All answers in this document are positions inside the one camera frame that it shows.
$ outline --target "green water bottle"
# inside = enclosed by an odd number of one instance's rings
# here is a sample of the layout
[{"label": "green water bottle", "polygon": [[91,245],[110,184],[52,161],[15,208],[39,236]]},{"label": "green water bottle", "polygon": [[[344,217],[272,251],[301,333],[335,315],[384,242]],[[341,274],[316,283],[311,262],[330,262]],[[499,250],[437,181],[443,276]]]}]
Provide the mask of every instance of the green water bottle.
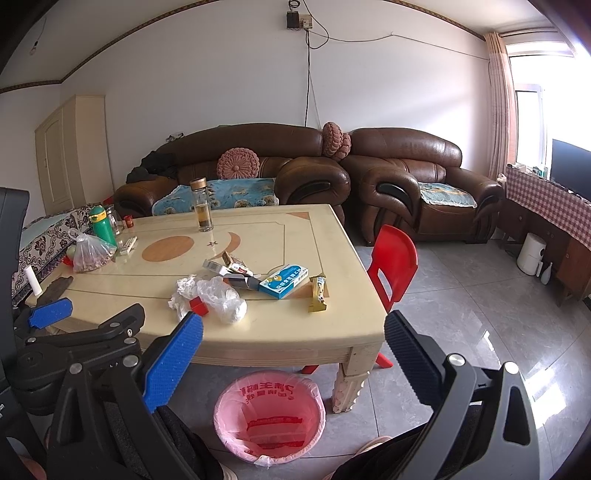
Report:
[{"label": "green water bottle", "polygon": [[92,207],[92,210],[88,213],[88,218],[92,222],[92,229],[94,230],[95,235],[108,244],[116,247],[117,242],[115,241],[115,234],[113,233],[111,223],[107,218],[107,212],[105,212],[102,205]]}]

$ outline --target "television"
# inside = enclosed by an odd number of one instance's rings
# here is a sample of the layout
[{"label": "television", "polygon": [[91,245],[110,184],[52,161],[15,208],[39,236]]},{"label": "television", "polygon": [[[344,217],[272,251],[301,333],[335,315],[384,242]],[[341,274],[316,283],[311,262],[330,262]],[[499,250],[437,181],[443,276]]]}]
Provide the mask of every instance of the television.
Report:
[{"label": "television", "polygon": [[591,152],[552,140],[550,180],[591,201]]}]

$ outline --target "tabletop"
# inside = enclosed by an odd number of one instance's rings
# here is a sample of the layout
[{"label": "tabletop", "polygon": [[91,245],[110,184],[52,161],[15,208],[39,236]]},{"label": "tabletop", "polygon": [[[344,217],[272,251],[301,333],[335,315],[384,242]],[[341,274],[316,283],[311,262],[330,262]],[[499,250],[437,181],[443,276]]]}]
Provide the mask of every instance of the tabletop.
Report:
[{"label": "tabletop", "polygon": [[[178,323],[168,301],[176,281],[190,274],[209,275],[203,261],[222,263],[227,250],[257,276],[285,264],[326,275],[327,310],[308,312],[311,283],[304,280],[287,297],[240,290],[248,311],[234,325],[214,312],[203,318],[202,345],[211,348],[341,348],[384,340],[384,307],[340,222],[329,205],[286,205],[215,210],[214,229],[199,232],[193,213],[134,219],[124,241],[137,236],[129,256],[89,273],[73,274],[61,264],[46,279],[74,276],[64,293],[73,305],[70,318],[56,326],[66,332],[96,327],[134,303],[146,319],[138,335],[145,348]],[[29,305],[35,298],[30,296]]]}]

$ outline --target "cream wardrobe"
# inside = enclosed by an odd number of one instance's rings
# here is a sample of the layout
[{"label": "cream wardrobe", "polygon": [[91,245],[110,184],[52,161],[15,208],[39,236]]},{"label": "cream wardrobe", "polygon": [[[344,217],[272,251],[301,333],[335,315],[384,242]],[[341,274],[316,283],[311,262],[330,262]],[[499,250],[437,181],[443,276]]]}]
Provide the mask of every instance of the cream wardrobe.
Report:
[{"label": "cream wardrobe", "polygon": [[104,96],[70,98],[35,130],[35,147],[47,215],[113,195]]}]

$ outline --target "red plastic chair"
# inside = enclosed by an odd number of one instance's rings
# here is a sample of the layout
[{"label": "red plastic chair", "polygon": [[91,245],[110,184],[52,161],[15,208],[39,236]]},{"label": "red plastic chair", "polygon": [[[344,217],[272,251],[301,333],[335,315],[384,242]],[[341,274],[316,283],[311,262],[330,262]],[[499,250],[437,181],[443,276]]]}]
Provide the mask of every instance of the red plastic chair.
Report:
[{"label": "red plastic chair", "polygon": [[[388,313],[392,309],[392,305],[402,299],[414,274],[417,272],[417,249],[413,241],[402,230],[390,225],[384,225],[375,241],[371,258],[368,275]],[[388,293],[378,275],[380,271],[392,290],[390,297],[388,297]],[[381,353],[378,354],[375,362],[382,368],[390,368],[393,365]],[[309,375],[317,368],[318,365],[308,365],[301,372]]]}]

